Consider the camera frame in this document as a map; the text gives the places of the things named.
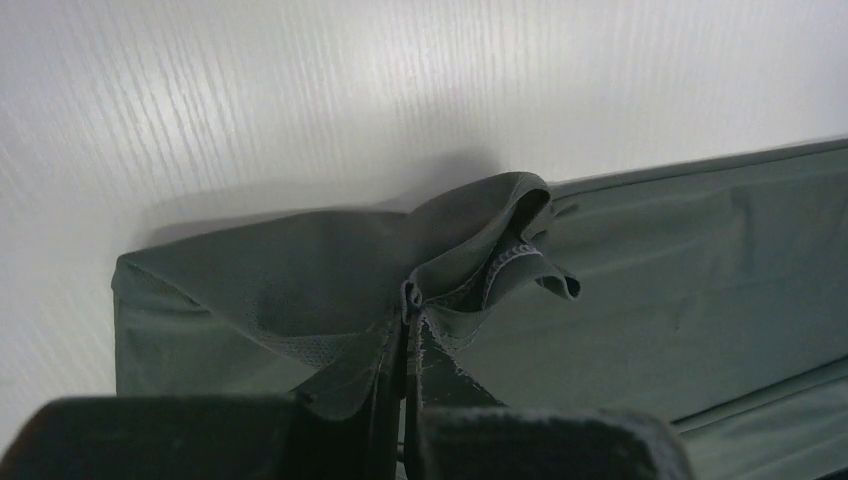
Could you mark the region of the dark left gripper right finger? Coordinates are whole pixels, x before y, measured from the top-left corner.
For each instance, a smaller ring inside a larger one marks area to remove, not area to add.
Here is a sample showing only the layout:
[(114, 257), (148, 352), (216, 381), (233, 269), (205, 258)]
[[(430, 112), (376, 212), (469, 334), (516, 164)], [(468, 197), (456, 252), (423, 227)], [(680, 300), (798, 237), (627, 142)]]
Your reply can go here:
[(513, 408), (410, 321), (404, 466), (411, 479), (691, 479), (670, 426), (629, 410)]

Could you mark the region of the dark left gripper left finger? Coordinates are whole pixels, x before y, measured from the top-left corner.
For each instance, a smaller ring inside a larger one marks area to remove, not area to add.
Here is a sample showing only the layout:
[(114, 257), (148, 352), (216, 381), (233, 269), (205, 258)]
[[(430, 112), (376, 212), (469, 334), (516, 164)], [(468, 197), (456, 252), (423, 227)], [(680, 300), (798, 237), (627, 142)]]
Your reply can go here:
[(5, 479), (391, 479), (398, 317), (282, 395), (52, 401), (4, 454)]

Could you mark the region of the dark grey t-shirt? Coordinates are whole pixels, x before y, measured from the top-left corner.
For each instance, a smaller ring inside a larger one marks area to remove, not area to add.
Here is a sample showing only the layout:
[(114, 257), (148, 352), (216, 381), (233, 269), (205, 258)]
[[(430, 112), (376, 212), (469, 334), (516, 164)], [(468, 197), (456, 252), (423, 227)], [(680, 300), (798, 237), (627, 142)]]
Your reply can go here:
[(672, 421), (700, 479), (847, 473), (847, 144), (409, 213), (314, 211), (119, 257), (121, 395), (270, 394), (410, 314), (515, 407)]

